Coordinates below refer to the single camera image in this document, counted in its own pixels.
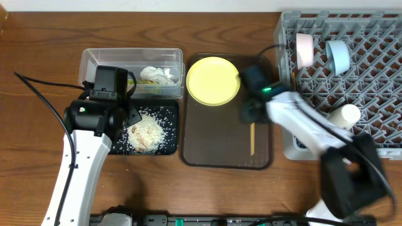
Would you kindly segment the green snack wrapper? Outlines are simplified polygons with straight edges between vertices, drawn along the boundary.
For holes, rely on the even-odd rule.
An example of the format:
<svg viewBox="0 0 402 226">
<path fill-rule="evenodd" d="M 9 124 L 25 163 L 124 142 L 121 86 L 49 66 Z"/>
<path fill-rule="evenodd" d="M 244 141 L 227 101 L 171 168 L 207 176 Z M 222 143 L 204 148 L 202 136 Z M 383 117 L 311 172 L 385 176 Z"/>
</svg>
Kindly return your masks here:
<svg viewBox="0 0 402 226">
<path fill-rule="evenodd" d="M 159 84 L 159 82 L 151 81 L 151 80 L 137 80 L 137 84 L 143 84 L 143 85 L 153 85 L 153 84 Z M 129 79 L 128 80 L 128 85 L 134 85 L 134 80 Z"/>
</svg>

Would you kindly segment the white tissue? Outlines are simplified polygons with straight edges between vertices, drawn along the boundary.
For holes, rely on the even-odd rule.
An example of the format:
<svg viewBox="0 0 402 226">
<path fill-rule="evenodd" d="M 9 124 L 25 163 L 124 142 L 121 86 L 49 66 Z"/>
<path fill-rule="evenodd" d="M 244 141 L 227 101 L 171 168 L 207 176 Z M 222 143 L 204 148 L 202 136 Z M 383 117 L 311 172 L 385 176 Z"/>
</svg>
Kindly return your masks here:
<svg viewBox="0 0 402 226">
<path fill-rule="evenodd" d="M 147 80 L 158 84 L 174 84 L 173 75 L 169 68 L 146 67 L 140 73 L 141 80 Z"/>
</svg>

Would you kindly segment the yellow plate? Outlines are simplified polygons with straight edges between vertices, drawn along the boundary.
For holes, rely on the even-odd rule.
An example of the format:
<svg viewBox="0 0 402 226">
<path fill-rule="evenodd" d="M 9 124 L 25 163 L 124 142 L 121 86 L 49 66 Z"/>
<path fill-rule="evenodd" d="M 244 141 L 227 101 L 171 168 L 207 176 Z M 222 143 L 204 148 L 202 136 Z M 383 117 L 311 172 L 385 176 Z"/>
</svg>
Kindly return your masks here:
<svg viewBox="0 0 402 226">
<path fill-rule="evenodd" d="M 186 83 L 191 97 L 208 106 L 230 102 L 241 86 L 238 69 L 229 60 L 217 56 L 196 61 L 187 72 Z"/>
</svg>

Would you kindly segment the white bowl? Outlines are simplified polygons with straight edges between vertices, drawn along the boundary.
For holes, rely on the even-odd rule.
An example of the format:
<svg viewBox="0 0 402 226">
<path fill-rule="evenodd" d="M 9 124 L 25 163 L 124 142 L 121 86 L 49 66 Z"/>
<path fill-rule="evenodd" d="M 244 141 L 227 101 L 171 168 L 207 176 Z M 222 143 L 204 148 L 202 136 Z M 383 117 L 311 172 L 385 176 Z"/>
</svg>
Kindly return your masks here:
<svg viewBox="0 0 402 226">
<path fill-rule="evenodd" d="M 296 34 L 296 64 L 300 70 L 303 67 L 310 67 L 313 64 L 313 36 Z"/>
</svg>

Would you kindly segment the pale green cup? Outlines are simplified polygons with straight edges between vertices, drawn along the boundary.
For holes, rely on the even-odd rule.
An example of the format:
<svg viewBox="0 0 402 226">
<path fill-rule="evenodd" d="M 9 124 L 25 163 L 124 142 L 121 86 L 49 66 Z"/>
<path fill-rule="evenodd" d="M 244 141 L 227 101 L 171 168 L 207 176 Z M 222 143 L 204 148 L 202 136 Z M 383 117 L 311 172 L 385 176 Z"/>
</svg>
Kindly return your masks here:
<svg viewBox="0 0 402 226">
<path fill-rule="evenodd" d="M 346 104 L 329 114 L 329 121 L 345 130 L 351 130 L 361 118 L 361 111 L 353 104 Z"/>
</svg>

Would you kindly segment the light blue bowl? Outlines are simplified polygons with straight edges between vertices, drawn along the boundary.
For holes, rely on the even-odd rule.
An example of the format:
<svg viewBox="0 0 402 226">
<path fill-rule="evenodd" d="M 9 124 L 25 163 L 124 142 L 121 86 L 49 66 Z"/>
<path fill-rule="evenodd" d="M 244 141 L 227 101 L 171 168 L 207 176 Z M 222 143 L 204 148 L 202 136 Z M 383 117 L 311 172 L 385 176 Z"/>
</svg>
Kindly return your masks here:
<svg viewBox="0 0 402 226">
<path fill-rule="evenodd" d="M 350 55 L 346 43 L 342 40 L 330 40 L 325 44 L 327 60 L 335 75 L 340 75 L 350 68 Z"/>
</svg>

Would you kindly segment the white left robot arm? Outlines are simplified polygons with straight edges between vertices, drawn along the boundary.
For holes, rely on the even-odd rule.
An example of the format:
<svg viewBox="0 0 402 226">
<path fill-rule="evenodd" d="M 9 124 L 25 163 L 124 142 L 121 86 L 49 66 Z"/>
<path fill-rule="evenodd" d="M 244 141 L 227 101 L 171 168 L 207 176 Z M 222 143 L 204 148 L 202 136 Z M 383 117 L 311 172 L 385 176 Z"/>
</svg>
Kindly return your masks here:
<svg viewBox="0 0 402 226">
<path fill-rule="evenodd" d="M 63 157 L 43 225 L 88 225 L 104 161 L 126 125 L 139 122 L 134 101 L 78 99 L 65 109 Z"/>
</svg>

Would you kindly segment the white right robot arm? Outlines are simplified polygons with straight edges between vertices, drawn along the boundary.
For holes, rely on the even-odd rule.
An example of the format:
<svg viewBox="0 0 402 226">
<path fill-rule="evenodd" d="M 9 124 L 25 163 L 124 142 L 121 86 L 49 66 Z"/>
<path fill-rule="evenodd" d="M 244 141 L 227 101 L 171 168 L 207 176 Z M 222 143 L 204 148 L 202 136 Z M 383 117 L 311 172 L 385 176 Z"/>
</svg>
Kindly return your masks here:
<svg viewBox="0 0 402 226">
<path fill-rule="evenodd" d="M 242 119 L 266 121 L 290 131 L 320 160 L 320 201 L 301 222 L 343 225 L 344 219 L 393 191 L 373 138 L 331 123 L 297 92 L 280 83 L 244 82 Z"/>
</svg>

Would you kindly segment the clear plastic waste bin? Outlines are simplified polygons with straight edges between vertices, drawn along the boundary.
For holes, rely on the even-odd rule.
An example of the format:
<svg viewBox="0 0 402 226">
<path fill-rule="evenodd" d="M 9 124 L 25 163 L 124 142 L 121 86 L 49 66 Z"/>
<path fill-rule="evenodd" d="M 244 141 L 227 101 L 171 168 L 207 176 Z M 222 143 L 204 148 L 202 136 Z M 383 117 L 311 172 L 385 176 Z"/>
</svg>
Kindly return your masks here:
<svg viewBox="0 0 402 226">
<path fill-rule="evenodd" d="M 112 66 L 133 72 L 137 80 L 146 67 L 169 68 L 174 84 L 137 84 L 132 98 L 181 98 L 185 85 L 185 64 L 179 48 L 89 48 L 80 62 L 79 84 L 93 82 L 99 65 Z"/>
</svg>

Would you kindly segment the grey dishwasher rack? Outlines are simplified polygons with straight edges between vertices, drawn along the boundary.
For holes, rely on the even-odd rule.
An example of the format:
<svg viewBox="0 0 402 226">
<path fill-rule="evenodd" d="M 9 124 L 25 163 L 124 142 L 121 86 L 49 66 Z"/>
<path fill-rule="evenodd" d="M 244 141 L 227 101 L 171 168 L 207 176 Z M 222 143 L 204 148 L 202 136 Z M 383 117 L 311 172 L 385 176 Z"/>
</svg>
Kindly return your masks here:
<svg viewBox="0 0 402 226">
<path fill-rule="evenodd" d="M 297 33 L 313 36 L 313 64 L 300 70 Z M 293 88 L 295 72 L 296 91 L 324 116 L 346 104 L 357 106 L 361 118 L 352 132 L 371 135 L 380 157 L 401 159 L 401 13 L 285 11 L 274 40 L 286 45 L 275 52 L 280 80 Z M 327 60 L 330 40 L 348 47 L 350 68 L 340 75 Z"/>
</svg>

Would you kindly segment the brown serving tray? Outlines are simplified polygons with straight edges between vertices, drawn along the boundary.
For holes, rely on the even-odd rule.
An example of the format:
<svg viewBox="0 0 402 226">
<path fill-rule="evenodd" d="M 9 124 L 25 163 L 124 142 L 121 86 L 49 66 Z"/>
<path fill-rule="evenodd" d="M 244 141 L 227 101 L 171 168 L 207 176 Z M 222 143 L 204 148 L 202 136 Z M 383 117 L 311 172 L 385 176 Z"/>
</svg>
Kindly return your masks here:
<svg viewBox="0 0 402 226">
<path fill-rule="evenodd" d="M 240 73 L 252 65 L 271 74 L 271 63 L 264 56 L 198 53 L 190 57 L 188 67 L 206 57 L 229 60 Z M 264 170 L 273 162 L 273 127 L 255 123 L 255 153 L 250 152 L 250 125 L 241 122 L 241 102 L 247 99 L 241 84 L 228 103 L 208 106 L 197 102 L 185 87 L 180 157 L 189 166 Z"/>
</svg>

